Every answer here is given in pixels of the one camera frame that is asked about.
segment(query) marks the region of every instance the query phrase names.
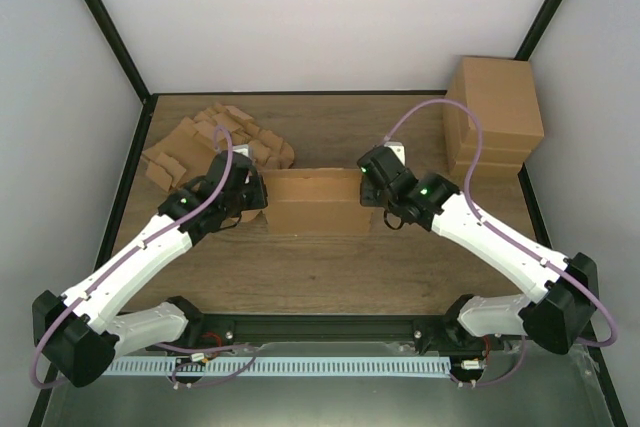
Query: open cardboard box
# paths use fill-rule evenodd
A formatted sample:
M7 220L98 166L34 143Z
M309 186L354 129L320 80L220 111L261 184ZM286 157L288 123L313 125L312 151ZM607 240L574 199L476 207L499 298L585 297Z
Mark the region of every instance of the open cardboard box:
M360 205L358 169L292 169L262 172L272 234L367 234L374 208Z

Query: crumpled cardboard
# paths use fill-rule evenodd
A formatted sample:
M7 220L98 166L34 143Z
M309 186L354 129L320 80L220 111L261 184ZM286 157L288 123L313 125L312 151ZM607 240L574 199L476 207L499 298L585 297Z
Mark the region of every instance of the crumpled cardboard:
M205 175L216 156L213 132L217 125L229 130L234 145L249 144L258 170L288 169L293 164L293 148L282 137L260 128L239 108L216 103L193 118L185 117L167 137L142 152L148 161L146 177L170 192ZM216 141L221 149L227 149L224 136L219 135ZM259 213L243 212L242 221L248 222Z

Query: black metal frame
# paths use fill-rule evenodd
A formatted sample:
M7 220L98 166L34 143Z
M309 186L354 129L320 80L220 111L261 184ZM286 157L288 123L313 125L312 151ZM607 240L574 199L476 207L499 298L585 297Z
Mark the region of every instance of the black metal frame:
M125 206L133 184L133 179L138 166L142 148L151 124L151 118L156 107L158 94L151 95L147 90L133 59L128 53L122 38L120 37L113 21L111 20L101 0L85 0L93 16L102 30L105 38L111 46L116 58L129 78L131 85L143 103L142 113L138 121L135 136L125 164L124 172L118 186L116 199L111 210L103 242L98 253L96 268L104 264L111 256L115 244L120 222L124 214ZM551 22L553 15L560 6L562 0L545 0L538 12L533 24L522 42L515 60L529 60L533 50L540 41L545 29ZM442 90L420 91L322 91L322 92L252 92L251 94L291 94L291 95L335 95L335 94L419 94L442 95ZM243 95L241 92L212 92L216 95ZM538 207L533 187L527 173L526 166L518 174L520 185L524 194L529 216L533 224L536 239L541 244L551 247L549 235L545 228L540 209ZM416 342L414 338L416 330L429 331L437 329L442 324L442 316L382 316L382 315L207 315L205 326L216 331L231 331L235 340L249 342L268 341L398 341ZM477 354L476 346L471 350L456 348L450 350L450 345L445 345L443 335L435 335L436 345L431 347L447 354L465 355ZM592 358L598 363L598 380L605 393L607 405L616 426L626 426L626 420L620 407L615 389L607 371L600 349L589 348ZM47 373L47 380L52 380L57 375L55 368L51 367ZM42 425L46 408L51 396L50 391L42 391L36 402L29 427Z

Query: white cable tray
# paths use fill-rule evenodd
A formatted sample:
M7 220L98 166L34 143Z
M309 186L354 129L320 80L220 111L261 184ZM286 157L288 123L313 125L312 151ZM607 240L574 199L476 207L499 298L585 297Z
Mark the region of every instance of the white cable tray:
M218 357L205 366L187 366L183 375L224 377L242 366L248 357ZM122 357L103 375L168 376L176 357ZM258 357L243 377L431 377L448 378L448 357Z

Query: red wire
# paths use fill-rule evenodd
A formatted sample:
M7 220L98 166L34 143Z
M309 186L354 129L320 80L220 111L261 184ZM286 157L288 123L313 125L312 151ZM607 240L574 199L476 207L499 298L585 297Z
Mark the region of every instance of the red wire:
M486 348L486 352L484 354L484 361L485 361L485 365L489 365L489 352L491 352L491 343L489 342L488 335L485 335L483 339L484 339L484 345Z
M215 332L205 332L200 337L202 337L203 339L215 339L216 343L218 344L218 347L222 347L222 337L220 337ZM216 352L211 356L211 359L215 359L217 356L218 356L218 353Z

